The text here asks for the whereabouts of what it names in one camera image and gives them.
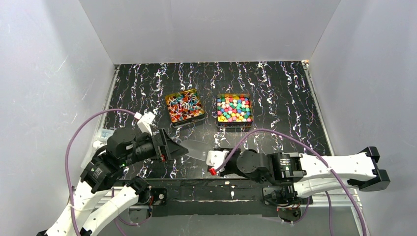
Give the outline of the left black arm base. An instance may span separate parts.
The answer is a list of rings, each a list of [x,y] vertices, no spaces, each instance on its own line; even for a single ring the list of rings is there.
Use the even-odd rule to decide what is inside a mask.
[[[166,188],[148,188],[142,199],[142,203],[148,206],[164,206],[167,203],[168,191]]]

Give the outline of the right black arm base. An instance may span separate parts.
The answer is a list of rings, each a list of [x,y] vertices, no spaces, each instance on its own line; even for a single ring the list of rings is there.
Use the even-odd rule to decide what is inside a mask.
[[[278,217],[284,222],[295,223],[301,219],[301,205],[306,200],[299,198],[297,192],[291,187],[264,187],[262,199],[267,206],[276,207]]]

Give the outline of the translucent plastic scoop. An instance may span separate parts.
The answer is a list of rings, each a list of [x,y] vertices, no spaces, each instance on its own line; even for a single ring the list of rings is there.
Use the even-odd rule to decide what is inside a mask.
[[[186,156],[204,162],[207,160],[209,152],[214,151],[211,145],[197,140],[184,140],[180,145],[188,150]]]

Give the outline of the tin tray of lollipops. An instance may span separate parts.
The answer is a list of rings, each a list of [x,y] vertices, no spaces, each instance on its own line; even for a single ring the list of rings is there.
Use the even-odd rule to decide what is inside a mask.
[[[201,99],[194,88],[167,95],[165,102],[174,128],[197,123],[206,118]]]

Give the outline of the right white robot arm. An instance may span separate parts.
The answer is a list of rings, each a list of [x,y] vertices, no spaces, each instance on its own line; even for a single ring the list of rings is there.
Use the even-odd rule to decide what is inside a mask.
[[[363,192],[385,190],[390,184],[386,170],[380,169],[378,150],[368,147],[348,156],[323,156],[297,152],[273,154],[255,150],[237,150],[227,160],[232,150],[217,148],[206,157],[209,172],[214,176],[236,174],[257,183],[278,186],[276,196],[282,199],[307,198],[316,193],[347,188]]]

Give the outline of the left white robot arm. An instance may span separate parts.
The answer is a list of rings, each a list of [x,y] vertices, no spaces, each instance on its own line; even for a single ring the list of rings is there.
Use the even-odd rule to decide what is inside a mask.
[[[134,177],[105,204],[100,200],[124,176],[128,165],[152,159],[167,162],[187,154],[187,148],[173,141],[164,129],[152,135],[129,128],[114,131],[83,170],[76,187],[70,186],[70,202],[58,220],[39,236],[95,236],[118,215],[151,198],[151,186]]]

